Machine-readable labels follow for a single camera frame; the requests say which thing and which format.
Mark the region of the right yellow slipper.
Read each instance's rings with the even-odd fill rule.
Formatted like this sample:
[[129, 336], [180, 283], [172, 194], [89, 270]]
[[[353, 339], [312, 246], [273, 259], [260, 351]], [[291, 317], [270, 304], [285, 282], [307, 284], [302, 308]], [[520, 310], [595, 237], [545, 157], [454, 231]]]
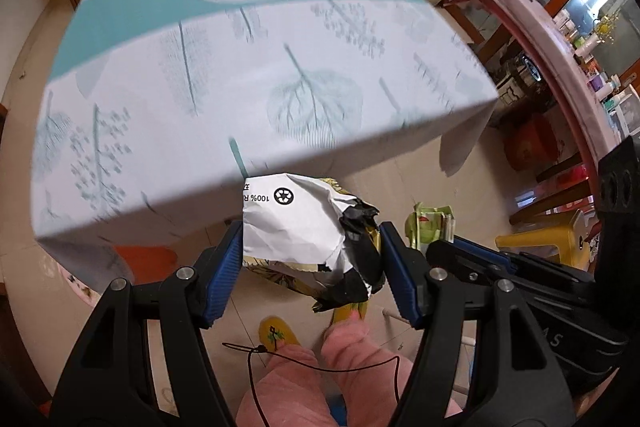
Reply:
[[331, 324], [344, 321], [363, 321], [368, 311], [368, 303], [347, 303], [347, 305], [335, 308], [332, 313]]

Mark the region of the leaf-print teal tablecloth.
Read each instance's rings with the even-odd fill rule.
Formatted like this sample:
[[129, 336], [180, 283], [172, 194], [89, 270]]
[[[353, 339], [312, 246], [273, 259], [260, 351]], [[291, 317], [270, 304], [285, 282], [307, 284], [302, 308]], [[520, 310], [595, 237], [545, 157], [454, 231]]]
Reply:
[[339, 178], [440, 143], [455, 174], [498, 101], [426, 0], [81, 0], [44, 87], [36, 241], [91, 286], [120, 246], [235, 215], [247, 176]]

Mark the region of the pink-covered side table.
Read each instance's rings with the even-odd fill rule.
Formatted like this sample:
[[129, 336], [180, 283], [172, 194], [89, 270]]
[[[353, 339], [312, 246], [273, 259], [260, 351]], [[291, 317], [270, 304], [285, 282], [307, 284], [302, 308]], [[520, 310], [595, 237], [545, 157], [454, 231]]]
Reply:
[[540, 70], [572, 130], [591, 193], [598, 194], [598, 162], [620, 144], [620, 137], [551, 15], [536, 0], [444, 0], [446, 5], [469, 2], [498, 17]]

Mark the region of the yellow plastic stool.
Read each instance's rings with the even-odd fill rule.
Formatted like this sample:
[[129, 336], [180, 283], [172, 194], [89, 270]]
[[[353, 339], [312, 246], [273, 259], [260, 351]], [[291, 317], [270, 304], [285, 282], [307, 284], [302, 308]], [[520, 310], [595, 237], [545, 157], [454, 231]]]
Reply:
[[587, 271], [596, 255], [589, 239], [594, 219], [593, 209], [537, 216], [515, 233], [498, 235], [495, 244], [504, 253], [531, 254]]

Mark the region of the black and white snack bag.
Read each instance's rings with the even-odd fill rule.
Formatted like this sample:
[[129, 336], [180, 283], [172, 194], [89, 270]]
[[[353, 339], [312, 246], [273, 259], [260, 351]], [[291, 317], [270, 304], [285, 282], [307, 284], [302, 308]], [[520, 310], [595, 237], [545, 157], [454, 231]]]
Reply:
[[331, 178], [253, 176], [243, 190], [243, 265], [314, 298], [314, 312], [365, 303], [385, 284], [378, 208]]

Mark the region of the yellow slipper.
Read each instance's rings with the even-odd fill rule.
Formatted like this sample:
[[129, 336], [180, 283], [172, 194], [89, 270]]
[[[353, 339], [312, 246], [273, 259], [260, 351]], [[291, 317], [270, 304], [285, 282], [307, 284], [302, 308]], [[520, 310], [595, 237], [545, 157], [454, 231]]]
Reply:
[[347, 303], [347, 305], [335, 308], [332, 313], [331, 324], [344, 321], [363, 321], [368, 311], [368, 303]]
[[299, 341], [281, 317], [265, 317], [258, 326], [260, 343], [270, 352], [276, 352], [285, 346], [298, 346]]

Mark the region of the left yellow slipper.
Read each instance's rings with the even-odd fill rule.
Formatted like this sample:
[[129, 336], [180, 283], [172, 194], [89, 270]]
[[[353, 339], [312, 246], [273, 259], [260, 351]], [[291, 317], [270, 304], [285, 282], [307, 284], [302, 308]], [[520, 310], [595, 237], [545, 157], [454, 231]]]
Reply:
[[298, 346], [299, 341], [281, 317], [265, 317], [258, 326], [260, 343], [270, 352], [276, 352], [285, 346]]

